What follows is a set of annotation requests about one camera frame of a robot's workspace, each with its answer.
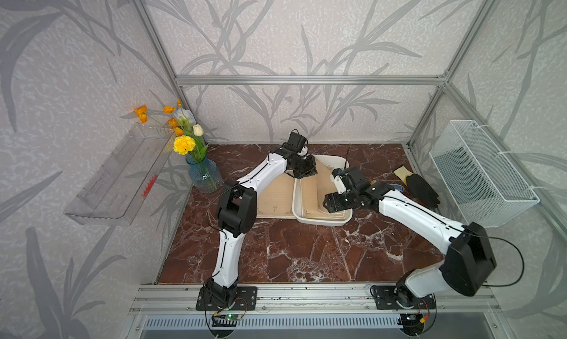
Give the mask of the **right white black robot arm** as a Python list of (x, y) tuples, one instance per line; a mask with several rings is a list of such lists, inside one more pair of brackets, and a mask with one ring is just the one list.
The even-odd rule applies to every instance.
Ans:
[(410, 309), (421, 299), (446, 290), (473, 297), (496, 269), (493, 249), (481, 225), (463, 225), (440, 216), (384, 182), (364, 186), (363, 191), (352, 188), (325, 195), (323, 207), (330, 213), (376, 211), (412, 229), (444, 256), (443, 261), (412, 270), (397, 281), (392, 295), (401, 307)]

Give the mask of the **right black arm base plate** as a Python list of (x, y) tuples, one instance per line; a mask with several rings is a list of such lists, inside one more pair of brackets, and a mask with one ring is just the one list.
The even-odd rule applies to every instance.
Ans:
[(436, 309), (436, 300), (433, 295), (418, 298), (405, 287), (372, 285), (370, 294), (377, 309)]

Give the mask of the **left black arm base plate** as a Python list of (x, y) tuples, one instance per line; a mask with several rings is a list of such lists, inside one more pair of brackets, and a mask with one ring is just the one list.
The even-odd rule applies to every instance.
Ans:
[(210, 312), (223, 309), (255, 310), (258, 299), (258, 287), (237, 286), (199, 290), (196, 311)]

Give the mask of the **beige stationery sheet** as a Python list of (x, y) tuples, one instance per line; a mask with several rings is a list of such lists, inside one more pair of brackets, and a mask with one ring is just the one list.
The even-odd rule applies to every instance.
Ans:
[(295, 180), (286, 174), (274, 179), (259, 195), (257, 217), (259, 219), (294, 219), (292, 197)]
[(304, 216), (313, 219), (343, 219), (345, 211), (329, 213), (323, 207), (325, 195), (337, 191), (332, 181), (333, 168), (322, 163), (318, 158), (315, 161), (316, 175), (309, 176), (301, 182)]

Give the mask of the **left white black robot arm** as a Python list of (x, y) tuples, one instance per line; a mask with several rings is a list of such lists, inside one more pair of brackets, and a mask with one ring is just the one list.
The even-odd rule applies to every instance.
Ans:
[(262, 191), (280, 175), (303, 179), (316, 173), (315, 158), (307, 147), (297, 151), (280, 147), (245, 176), (225, 183), (216, 212), (220, 240), (216, 266), (204, 284), (209, 294), (229, 303), (236, 296), (242, 245), (257, 219)]

